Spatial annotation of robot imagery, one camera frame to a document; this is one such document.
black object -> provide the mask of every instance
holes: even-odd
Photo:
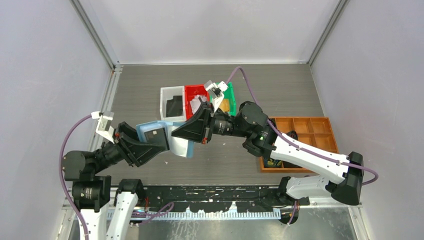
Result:
[[[219,96],[221,94],[221,89],[219,88],[212,87],[211,90],[216,96]]]
[[[144,133],[146,141],[150,144],[161,145],[165,148],[165,151],[170,149],[170,145],[168,143],[167,133],[165,128],[159,128],[151,131],[146,131]]]
[[[239,213],[272,212],[273,206],[285,207],[276,195],[276,186],[269,185],[144,185],[144,188],[152,211],[170,202],[174,202],[172,211],[180,213],[186,212],[187,207],[195,213],[227,212],[233,202]]]
[[[267,120],[261,107],[251,101],[243,102],[236,116],[229,116],[221,109],[214,113],[210,103],[202,102],[197,112],[171,135],[203,144],[212,139],[212,134],[242,137],[246,138],[242,146],[248,153],[269,158],[276,149],[273,144],[277,134]]]
[[[137,194],[138,202],[140,204],[145,203],[146,191],[143,188],[143,183],[140,179],[122,179],[119,182],[118,189],[115,193],[115,201],[113,205],[117,205],[117,196],[122,192],[131,192],[132,194]]]
[[[98,213],[111,200],[111,180],[111,176],[96,176],[92,181],[74,181],[72,196],[76,208]]]
[[[294,140],[299,140],[298,133],[295,130],[291,130],[286,134],[287,134],[287,136],[289,136],[290,138],[292,138]]]
[[[275,160],[273,158],[264,158],[263,167],[264,168],[281,168],[283,161]]]
[[[72,196],[79,210],[100,208],[110,200],[111,176],[96,174],[125,160],[130,166],[141,166],[166,150],[163,144],[140,142],[137,132],[121,122],[114,132],[114,142],[103,142],[101,148],[90,151],[70,151],[61,166],[66,181],[73,181]]]
[[[176,95],[166,101],[166,117],[179,117],[183,115],[183,96]]]
[[[298,166],[288,161],[283,161],[282,164],[285,169],[301,169],[302,168],[301,166]]]
[[[357,152],[351,152],[348,156],[351,164],[364,165],[363,156]],[[331,193],[331,197],[343,204],[357,206],[360,203],[362,181],[364,171],[358,168],[349,167],[347,173],[343,175],[344,180],[335,184],[330,182],[325,189]]]
[[[115,129],[115,142],[103,142],[95,151],[70,151],[62,160],[66,181],[91,181],[95,174],[125,160],[130,166],[141,166],[166,150],[162,144],[140,142],[137,132],[126,122]]]
[[[294,205],[295,201],[297,201],[297,204],[299,204],[300,206],[309,205],[310,204],[309,197],[294,199],[293,197],[287,194],[287,184],[289,183],[290,179],[291,177],[289,176],[285,176],[281,178],[281,181],[279,182],[279,185],[278,185],[278,189],[276,191],[278,200],[286,205]]]
[[[281,219],[279,219],[280,223],[288,224],[290,221],[290,218],[292,217],[293,211],[291,212],[282,212],[281,213]],[[299,218],[299,211],[294,212],[293,219],[291,220],[290,224],[294,224]]]

metal frame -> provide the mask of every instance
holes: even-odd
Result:
[[[80,0],[69,1],[74,7],[78,16],[80,17],[88,33],[92,37],[98,50],[104,57],[104,60],[106,60],[110,69],[116,68],[118,65],[120,65],[118,57],[116,56],[112,45],[109,43],[106,33],[103,30],[99,19],[96,17],[96,14],[90,2],[87,0],[83,0],[84,4],[81,4]]]
[[[362,207],[349,207],[349,214],[358,240],[370,240],[367,227],[361,213]]]
[[[119,64],[113,71],[110,76],[109,82],[107,84],[106,91],[104,92],[102,104],[100,107],[100,112],[110,112],[112,109],[112,104],[114,103],[115,94],[117,92],[118,81],[122,73],[122,67]],[[90,139],[89,151],[92,152],[98,148],[103,142],[103,137],[98,134],[93,134]]]
[[[307,61],[307,64],[309,66],[312,66],[314,64],[315,59],[317,59],[318,54],[320,53],[324,43],[326,42],[328,36],[330,35],[331,31],[335,27],[337,21],[339,20],[340,16],[343,13],[343,10],[348,5],[350,0],[339,0],[337,6],[334,9],[334,12],[332,13],[327,26],[325,27],[324,31],[321,34],[321,37],[318,40],[318,43],[316,44],[315,48],[313,49],[313,52],[309,58],[309,61]]]
[[[62,209],[61,214],[63,215],[63,219],[59,226],[56,240],[68,240],[76,214],[72,209]]]

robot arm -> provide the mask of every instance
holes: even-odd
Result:
[[[216,91],[216,95],[222,96],[222,92]],[[115,196],[115,214],[106,232],[111,176],[96,174],[122,160],[130,166],[139,167],[157,154],[169,150],[171,137],[203,144],[208,143],[213,134],[241,137],[245,138],[242,146],[256,157],[284,160],[319,174],[304,178],[283,177],[275,192],[282,204],[294,205],[308,197],[329,196],[344,204],[359,204],[363,172],[326,161],[323,156],[362,166],[360,154],[352,152],[346,156],[330,153],[287,136],[288,143],[287,139],[278,137],[269,125],[268,116],[254,102],[242,103],[236,116],[229,116],[219,108],[214,109],[210,103],[203,102],[192,118],[176,129],[172,128],[172,132],[164,127],[149,128],[145,134],[156,132],[165,136],[150,140],[140,139],[137,131],[125,122],[113,129],[112,114],[94,112],[92,118],[98,119],[96,133],[109,142],[104,142],[100,149],[93,152],[70,151],[61,162],[64,179],[72,181],[73,201],[86,220],[90,239],[101,240],[106,236],[125,238],[134,206],[145,204],[146,198],[139,179],[122,180]],[[85,239],[83,234],[80,236],[80,239]]]
[[[287,161],[317,174],[303,178],[285,177],[280,183],[280,198],[287,205],[307,197],[332,197],[347,205],[360,203],[363,171],[340,163],[363,166],[361,154],[347,155],[327,152],[285,136],[278,137],[269,125],[268,116],[254,102],[240,105],[236,116],[203,102],[196,114],[172,132],[173,137],[206,144],[212,134],[245,138],[247,152],[264,158]],[[338,164],[326,160],[338,160]]]

white wall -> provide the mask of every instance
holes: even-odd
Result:
[[[111,71],[68,0],[2,1],[0,23],[0,238],[54,239],[59,148],[99,109]],[[92,127],[67,150],[86,150]]]
[[[305,63],[338,1],[81,0],[122,64]]]
[[[361,196],[378,240],[424,235],[423,13],[423,1],[351,0],[312,66],[340,149],[380,174]]]

purple cable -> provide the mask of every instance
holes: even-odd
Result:
[[[79,120],[77,123],[75,123],[75,125],[73,125],[70,130],[68,131],[68,133],[65,136],[65,139],[63,140],[62,143],[62,147],[60,148],[60,154],[59,154],[59,176],[60,176],[60,184],[62,185],[62,189],[63,192],[66,195],[67,200],[69,201],[70,206],[72,207],[72,209],[75,211],[76,216],[79,218],[79,221],[81,221],[82,224],[82,228],[84,229],[84,237],[85,240],[89,240],[89,230],[87,229],[87,224],[86,221],[84,220],[83,215],[81,214],[81,212],[78,210],[77,206],[75,206],[74,201],[72,201],[72,198],[68,192],[68,188],[66,187],[65,184],[65,179],[64,179],[64,173],[62,171],[62,159],[64,157],[64,151],[65,151],[65,146],[66,143],[68,142],[69,137],[71,136],[72,132],[85,120],[90,119],[92,116],[91,115],[87,115],[85,117],[83,117],[81,120]]]
[[[291,216],[290,216],[290,219],[288,220],[288,222],[287,222],[287,225],[288,226],[290,226],[290,224],[292,223],[292,221],[293,221],[293,218],[295,217],[295,213],[296,213],[296,208],[298,207],[298,201],[296,200],[296,201],[294,201],[294,204],[293,204],[293,211],[291,212]]]
[[[253,93],[253,91],[252,91],[252,87],[251,87],[251,85],[250,85],[250,82],[249,82],[249,80],[248,80],[248,77],[246,76],[246,73],[245,73],[245,71],[243,70],[243,68],[242,68],[241,66],[237,66],[236,68],[234,68],[234,70],[232,71],[232,73],[230,74],[229,78],[227,79],[227,81],[226,81],[225,83],[226,83],[226,84],[228,84],[228,83],[229,83],[229,82],[233,79],[233,77],[234,77],[234,75],[236,74],[237,70],[240,70],[241,74],[243,75],[243,78],[244,78],[244,80],[246,81],[247,88],[249,89],[249,92],[250,92],[250,95],[251,95],[251,96],[252,96],[252,98],[253,98],[253,101],[254,101],[256,104],[258,104],[258,105],[259,105],[259,102],[258,102],[258,100],[256,99],[255,94],[254,94],[254,93]],[[275,133],[276,133],[276,134],[277,134],[280,138],[282,138],[282,139],[283,139],[286,143],[288,143],[289,145],[293,146],[293,147],[294,147],[294,148],[296,148],[296,149],[299,149],[299,150],[301,150],[301,151],[304,151],[304,152],[306,152],[306,153],[309,153],[309,154],[311,154],[311,155],[314,155],[315,157],[318,157],[318,158],[320,158],[320,159],[324,159],[324,160],[330,161],[330,162],[335,163],[335,164],[345,165],[345,166],[348,166],[348,167],[352,167],[352,168],[360,169],[360,170],[362,170],[362,171],[366,171],[366,172],[369,172],[369,173],[373,174],[373,175],[374,175],[374,178],[373,178],[373,179],[371,179],[371,180],[368,180],[368,181],[366,181],[366,182],[363,182],[363,183],[362,183],[362,185],[363,185],[363,186],[364,186],[364,185],[367,185],[367,184],[371,184],[371,183],[373,183],[373,182],[377,181],[377,179],[379,178],[378,173],[377,173],[376,171],[374,171],[374,170],[372,170],[372,169],[368,168],[368,167],[361,166],[361,165],[356,165],[356,164],[349,163],[349,162],[340,162],[339,160],[332,159],[332,158],[330,158],[330,157],[327,157],[327,156],[321,155],[321,154],[319,154],[319,153],[316,153],[316,152],[314,152],[314,151],[312,151],[312,150],[309,150],[309,149],[306,149],[306,148],[304,148],[304,147],[299,148],[299,145],[295,144],[294,142],[290,141],[288,138],[286,138],[285,136],[283,136],[283,134],[282,134],[280,131],[278,131],[278,130],[277,130],[277,128],[273,125],[273,123],[272,123],[269,119],[267,120],[267,122],[268,122],[269,126],[271,126],[272,130],[274,130],[274,132],[275,132]]]
[[[150,217],[149,219],[144,220],[142,223],[138,224],[138,225],[144,225],[144,224],[149,223],[150,221],[152,221],[156,217],[167,215],[169,212],[171,212],[171,210],[173,208],[174,208],[174,202],[170,202],[170,203],[166,204],[165,206],[163,206],[159,211],[157,211],[157,213],[147,213],[147,212],[143,212],[143,211],[135,211],[135,212],[132,213],[132,216],[133,217],[139,217],[139,218],[146,218],[147,216],[149,216]]]

